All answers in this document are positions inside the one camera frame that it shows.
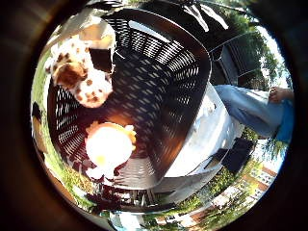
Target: hand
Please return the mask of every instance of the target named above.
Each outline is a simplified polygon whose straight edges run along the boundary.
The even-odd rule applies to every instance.
[[[269,91],[269,102],[281,103],[283,99],[294,99],[294,93],[290,89],[272,87]]]

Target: basket hole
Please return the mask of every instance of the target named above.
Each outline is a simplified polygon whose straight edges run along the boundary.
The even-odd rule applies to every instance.
[[[131,20],[131,21],[128,22],[128,25],[129,25],[130,28],[133,28],[137,31],[142,31],[144,33],[147,33],[148,35],[155,37],[156,39],[162,40],[165,43],[170,43],[169,39],[165,38],[164,36],[162,36],[158,32],[154,31],[153,29],[148,28],[144,24],[141,24],[137,21]]]

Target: black plastic basket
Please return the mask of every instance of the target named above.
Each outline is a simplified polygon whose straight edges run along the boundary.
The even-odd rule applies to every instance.
[[[194,122],[211,72],[209,55],[189,32],[157,14],[124,9],[104,19],[116,31],[114,92],[100,108],[87,109],[50,83],[50,135],[63,160],[85,174],[95,167],[85,129],[94,120],[134,125],[137,148],[116,168],[114,186],[149,189],[164,177]]]

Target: jeans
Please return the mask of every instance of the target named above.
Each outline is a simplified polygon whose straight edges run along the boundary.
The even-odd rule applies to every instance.
[[[231,85],[218,85],[215,90],[232,117],[262,137],[275,135],[282,122],[283,105],[268,102],[267,92]]]

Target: chair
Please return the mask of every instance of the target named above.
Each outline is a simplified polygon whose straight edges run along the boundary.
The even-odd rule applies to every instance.
[[[212,78],[222,78],[226,84],[237,86],[239,78],[260,69],[251,41],[253,35],[254,32],[241,34],[209,52],[213,65]]]

